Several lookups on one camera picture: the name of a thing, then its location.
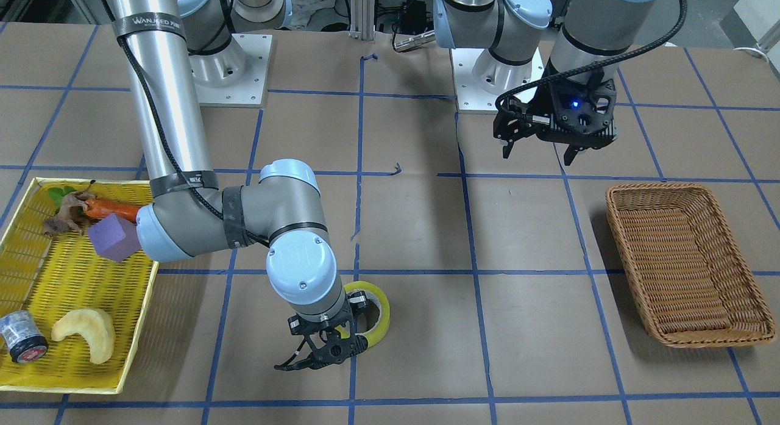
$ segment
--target yellow tray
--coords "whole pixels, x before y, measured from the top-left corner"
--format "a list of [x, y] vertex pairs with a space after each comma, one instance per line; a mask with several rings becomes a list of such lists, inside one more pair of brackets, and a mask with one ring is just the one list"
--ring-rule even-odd
[[[34, 178], [0, 241], [0, 316], [27, 309], [47, 338], [48, 353], [16, 364], [0, 348], [0, 391], [90, 393], [122, 392], [147, 313], [158, 263], [137, 252], [122, 263], [94, 252], [87, 237], [73, 231], [44, 236], [42, 222], [56, 212], [48, 188], [86, 188], [89, 180]], [[99, 180], [90, 189], [99, 197], [134, 205], [152, 201], [148, 181]], [[114, 321], [116, 342], [108, 362], [89, 361], [81, 336], [51, 341], [51, 326], [78, 308], [100, 308]]]

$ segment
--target orange carrot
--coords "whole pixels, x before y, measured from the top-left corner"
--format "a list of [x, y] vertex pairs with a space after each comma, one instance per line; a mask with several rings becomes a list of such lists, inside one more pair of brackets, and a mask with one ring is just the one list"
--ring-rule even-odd
[[121, 202], [115, 202], [109, 199], [90, 198], [85, 201], [89, 206], [86, 212], [84, 212], [90, 218], [101, 220], [109, 214], [116, 213], [122, 219], [136, 222], [136, 215], [140, 207], [137, 205], [123, 204]]

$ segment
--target purple foam cube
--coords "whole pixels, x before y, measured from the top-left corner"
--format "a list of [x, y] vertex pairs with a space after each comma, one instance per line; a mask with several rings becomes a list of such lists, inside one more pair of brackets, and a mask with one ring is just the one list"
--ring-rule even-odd
[[120, 263], [141, 249], [136, 226], [115, 213], [87, 228], [87, 234], [101, 257]]

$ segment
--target brown paper floor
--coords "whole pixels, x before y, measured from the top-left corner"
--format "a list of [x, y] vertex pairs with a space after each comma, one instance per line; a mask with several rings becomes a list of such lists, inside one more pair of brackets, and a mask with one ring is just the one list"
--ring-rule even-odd
[[[763, 61], [669, 47], [622, 64], [621, 137], [562, 170], [562, 147], [530, 138], [504, 160], [492, 116], [457, 116], [446, 50], [272, 34], [266, 108], [203, 109], [212, 161], [223, 186], [310, 164], [342, 278], [387, 292], [388, 336], [275, 371], [297, 340], [264, 248], [203, 255], [162, 266], [122, 394], [0, 393], [0, 423], [780, 423], [780, 342], [650, 339], [605, 217], [623, 180], [707, 184], [778, 314], [780, 83]], [[108, 27], [4, 24], [0, 63], [3, 229], [31, 177], [146, 177]]]

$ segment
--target small container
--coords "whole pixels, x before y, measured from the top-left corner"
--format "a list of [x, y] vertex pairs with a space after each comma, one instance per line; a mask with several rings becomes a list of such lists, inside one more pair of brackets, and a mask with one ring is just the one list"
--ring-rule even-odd
[[16, 311], [0, 318], [0, 334], [14, 363], [36, 361], [48, 351], [48, 342], [28, 311]]

